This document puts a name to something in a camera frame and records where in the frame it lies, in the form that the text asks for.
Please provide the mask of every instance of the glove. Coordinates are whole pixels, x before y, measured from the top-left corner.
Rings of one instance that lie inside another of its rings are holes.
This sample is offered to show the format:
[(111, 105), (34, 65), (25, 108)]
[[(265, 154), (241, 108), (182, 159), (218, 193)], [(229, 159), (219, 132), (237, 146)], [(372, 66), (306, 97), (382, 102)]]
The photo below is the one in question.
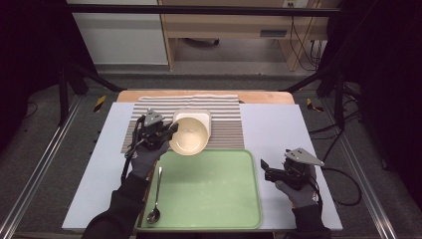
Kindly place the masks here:
[(160, 159), (163, 154), (167, 152), (168, 148), (168, 141), (166, 141), (161, 146), (161, 148), (157, 150), (148, 150), (141, 144), (138, 145), (131, 160), (132, 173), (140, 178), (145, 179), (154, 164)]
[[(315, 185), (315, 182), (317, 180), (316, 168), (313, 165), (308, 165), (308, 167), (310, 168), (310, 172), (311, 172), (310, 183)], [(289, 199), (292, 201), (294, 208), (317, 204), (313, 200), (313, 197), (315, 196), (316, 192), (314, 188), (310, 185), (310, 183), (303, 186), (301, 190), (294, 190), (291, 187), (287, 186), (285, 183), (283, 183), (283, 181), (281, 180), (275, 182), (276, 187), (289, 196)]]

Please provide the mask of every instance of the placemat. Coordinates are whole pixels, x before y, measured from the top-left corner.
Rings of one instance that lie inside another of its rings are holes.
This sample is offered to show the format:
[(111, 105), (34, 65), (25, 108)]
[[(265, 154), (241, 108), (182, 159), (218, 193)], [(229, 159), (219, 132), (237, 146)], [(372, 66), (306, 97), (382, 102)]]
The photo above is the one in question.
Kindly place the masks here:
[(237, 95), (194, 95), (184, 97), (143, 97), (135, 103), (124, 138), (122, 153), (131, 143), (136, 121), (152, 109), (164, 116), (164, 123), (180, 109), (208, 110), (211, 113), (211, 137), (205, 148), (245, 148), (239, 98)]

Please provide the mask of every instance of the floor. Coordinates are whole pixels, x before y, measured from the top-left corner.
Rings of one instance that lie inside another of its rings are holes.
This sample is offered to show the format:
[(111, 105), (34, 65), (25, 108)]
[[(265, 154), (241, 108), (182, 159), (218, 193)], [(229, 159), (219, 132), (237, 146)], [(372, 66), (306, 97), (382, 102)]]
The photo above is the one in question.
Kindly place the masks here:
[[(220, 44), (215, 46), (211, 42), (186, 39), (179, 41), (172, 71), (145, 67), (142, 72), (139, 68), (103, 69), (102, 74), (111, 82), (129, 89), (277, 91), (313, 72), (313, 65), (306, 57), (302, 58), (302, 63), (304, 68), (288, 71), (274, 40), (220, 39)], [(101, 133), (110, 104), (117, 97), (117, 94), (96, 83), (88, 84), (90, 92), (81, 99), (77, 115), (60, 148), (50, 152), (53, 159), (37, 183), (38, 190), (29, 195), (25, 206), (18, 208), (23, 213), (14, 220), (19, 222), (19, 226), (14, 228), (16, 238), (80, 237), (78, 233), (63, 231), (61, 223)], [(309, 131), (333, 123), (332, 99), (319, 99), (315, 92), (317, 86), (318, 82), (314, 82), (294, 93)], [(93, 113), (99, 95), (106, 95), (107, 100), (99, 113)], [(9, 219), (8, 212), (16, 209), (15, 202), (22, 199), (19, 195), (57, 132), (57, 98), (57, 88), (54, 87), (34, 94), (28, 109), (34, 114), (24, 119), (10, 146), (0, 155), (3, 189), (0, 221)], [(307, 99), (312, 99), (314, 106), (323, 108), (324, 112), (308, 109)], [(344, 108), (345, 115), (358, 110), (352, 99), (344, 99)], [(335, 128), (331, 128), (311, 135), (318, 157), (325, 156), (336, 134)], [(353, 178), (363, 177), (361, 187), (366, 190), (358, 205), (338, 205), (337, 212), (344, 229), (333, 232), (334, 238), (422, 238), (422, 228), (415, 226), (422, 225), (420, 209), (409, 197), (398, 176), (382, 169), (381, 159), (359, 117), (350, 118), (346, 131), (328, 155), (327, 166), (341, 169)], [(332, 171), (325, 171), (324, 176), (338, 202), (356, 200), (358, 193), (349, 179)], [(389, 232), (382, 231), (389, 226)]]

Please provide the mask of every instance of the aluminum rail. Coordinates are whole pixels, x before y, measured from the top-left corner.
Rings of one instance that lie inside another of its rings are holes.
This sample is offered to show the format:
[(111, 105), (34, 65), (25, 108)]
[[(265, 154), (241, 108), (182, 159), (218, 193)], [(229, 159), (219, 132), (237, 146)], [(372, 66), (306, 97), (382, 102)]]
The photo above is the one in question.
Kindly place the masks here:
[(34, 197), (38, 187), (41, 184), (41, 181), (44, 178), (44, 175), (47, 172), (47, 169), (49, 168), (51, 162), (53, 161), (53, 158), (56, 155), (56, 152), (59, 149), (63, 141), (63, 138), (68, 132), (68, 129), (71, 126), (73, 119), (75, 118), (75, 115), (77, 113), (77, 110), (83, 98), (84, 98), (83, 96), (76, 96), (74, 98), (73, 103), (69, 109), (70, 114), (67, 120), (57, 128), (49, 145), (44, 151), (43, 156), (41, 157), (36, 168), (34, 169), (34, 172), (29, 178), (24, 189), (22, 190), (21, 195), (19, 196), (18, 200), (15, 202), (15, 205), (13, 206), (12, 210), (9, 212), (9, 215), (7, 216), (7, 218), (4, 220), (4, 222), (0, 226), (0, 238), (2, 239), (12, 238), (13, 234), (15, 233), (15, 230), (18, 227), (19, 222), (24, 216), (32, 198)]
[[(331, 104), (327, 102), (327, 99), (322, 99), (321, 102), (322, 106), (327, 109), (327, 114), (331, 122), (335, 123)], [(335, 128), (335, 130), (337, 133), (339, 133), (339, 129), (337, 127)], [(360, 166), (360, 163), (356, 155), (354, 154), (353, 148), (351, 147), (345, 132), (340, 136), (339, 142), (341, 143), (341, 149), (343, 150), (346, 156), (346, 160), (350, 167), (350, 170), (352, 171), (353, 175), (355, 176), (357, 182), (359, 183), (362, 189), (363, 200), (365, 201), (368, 211), (372, 216), (372, 220), (376, 226), (376, 229), (378, 230), (380, 237), (382, 239), (398, 238), (393, 226), (390, 223), (390, 220), (388, 219), (387, 214), (385, 213), (381, 205), (381, 202), (376, 196), (376, 193), (371, 183), (366, 177), (362, 166)]]
[(73, 13), (122, 13), (122, 14), (190, 14), (190, 15), (252, 15), (335, 17), (357, 16), (356, 11), (339, 8), (264, 8), (226, 6), (163, 6), (163, 5), (111, 5), (111, 4), (44, 4), (43, 8)]

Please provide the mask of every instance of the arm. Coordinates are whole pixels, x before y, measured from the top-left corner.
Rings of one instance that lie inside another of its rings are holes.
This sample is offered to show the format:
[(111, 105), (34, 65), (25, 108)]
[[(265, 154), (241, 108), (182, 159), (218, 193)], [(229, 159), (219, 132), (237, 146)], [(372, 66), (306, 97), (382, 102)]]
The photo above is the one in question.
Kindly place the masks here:
[[(309, 167), (311, 168), (311, 176), (316, 181), (316, 169), (313, 165), (309, 165)], [(297, 228), (288, 233), (287, 239), (331, 238), (331, 231), (323, 225), (319, 206), (313, 200), (315, 190), (311, 186), (311, 182), (301, 190), (293, 190), (283, 181), (276, 181), (276, 187), (286, 193), (293, 203), (292, 211), (295, 214)]]
[(83, 238), (129, 238), (144, 206), (142, 198), (148, 185), (148, 181), (130, 173), (112, 193), (109, 209), (90, 222)]
[(156, 161), (167, 152), (168, 141), (158, 150), (147, 150), (142, 145), (136, 148), (131, 165), (132, 172), (111, 194), (109, 209), (96, 216), (84, 232), (83, 239), (129, 238), (139, 212), (144, 207), (142, 201), (149, 182), (148, 173)]

